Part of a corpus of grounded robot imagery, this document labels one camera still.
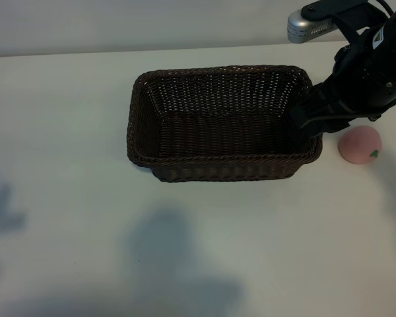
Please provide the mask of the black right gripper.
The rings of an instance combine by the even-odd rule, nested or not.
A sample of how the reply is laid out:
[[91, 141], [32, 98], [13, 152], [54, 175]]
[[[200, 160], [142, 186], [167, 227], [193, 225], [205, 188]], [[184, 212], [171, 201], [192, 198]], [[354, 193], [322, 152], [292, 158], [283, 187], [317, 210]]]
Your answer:
[[365, 31], [355, 44], [335, 56], [332, 75], [312, 87], [290, 116], [299, 129], [315, 138], [350, 126], [354, 118], [375, 120], [395, 105], [395, 79], [385, 73], [390, 60], [383, 31]]

